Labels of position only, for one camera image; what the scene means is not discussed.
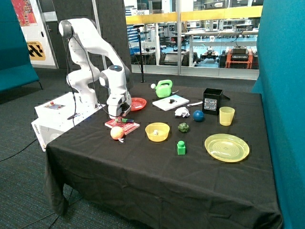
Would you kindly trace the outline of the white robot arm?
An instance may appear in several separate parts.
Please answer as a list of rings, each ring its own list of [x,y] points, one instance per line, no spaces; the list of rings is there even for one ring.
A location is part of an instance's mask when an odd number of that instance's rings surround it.
[[[127,86],[130,81],[130,70],[115,49],[101,37],[94,23],[87,18],[62,20],[59,32],[68,40],[72,62],[80,67],[67,75],[67,82],[79,93],[83,107],[97,107],[95,90],[90,88],[89,84],[99,81],[101,86],[110,91],[106,101],[110,118],[126,116],[132,104]],[[111,65],[100,70],[91,62],[91,54],[107,57]]]

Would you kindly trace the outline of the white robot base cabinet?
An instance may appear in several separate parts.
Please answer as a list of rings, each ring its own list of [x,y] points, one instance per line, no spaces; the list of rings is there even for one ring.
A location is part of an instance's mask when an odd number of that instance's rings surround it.
[[[31,125],[42,150],[46,151],[48,143],[103,107],[103,104],[98,104],[85,108],[79,94],[72,92],[36,106],[38,118]]]

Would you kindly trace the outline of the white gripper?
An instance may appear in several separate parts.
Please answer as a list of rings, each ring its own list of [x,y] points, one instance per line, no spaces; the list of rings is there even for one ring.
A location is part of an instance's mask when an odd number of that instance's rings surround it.
[[[132,98],[130,93],[110,94],[107,99],[108,114],[111,119],[126,116],[131,111]]]

